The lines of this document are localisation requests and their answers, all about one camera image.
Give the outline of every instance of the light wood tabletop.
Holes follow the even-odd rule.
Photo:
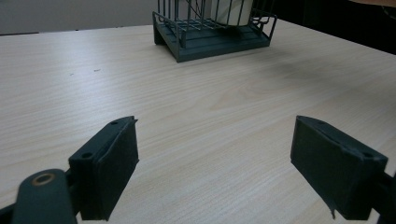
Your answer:
[[[393,175],[395,87],[395,55],[285,21],[269,48],[185,63],[151,26],[1,36],[0,207],[133,115],[140,162],[108,223],[366,223],[333,220],[290,163],[294,122],[330,123]]]

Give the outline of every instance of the table surface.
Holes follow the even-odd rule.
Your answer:
[[[269,48],[186,63],[151,26],[1,36],[0,206],[134,115],[140,162],[109,223],[356,223],[333,220],[290,163],[294,122],[329,122],[393,175],[395,61],[285,21]]]

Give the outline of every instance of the black dish rack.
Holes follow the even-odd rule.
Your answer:
[[[178,63],[268,47],[276,26],[275,0],[249,1],[158,0],[152,13],[154,42],[167,45]]]

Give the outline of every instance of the gray wall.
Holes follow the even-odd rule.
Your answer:
[[[157,0],[0,0],[0,35],[152,24]]]

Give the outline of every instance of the wooden table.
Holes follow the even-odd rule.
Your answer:
[[[295,117],[378,150],[393,175],[395,86],[396,56],[285,21],[269,48],[186,63],[151,26],[2,36],[0,206],[135,115],[141,161],[109,223],[356,223],[290,163]]]

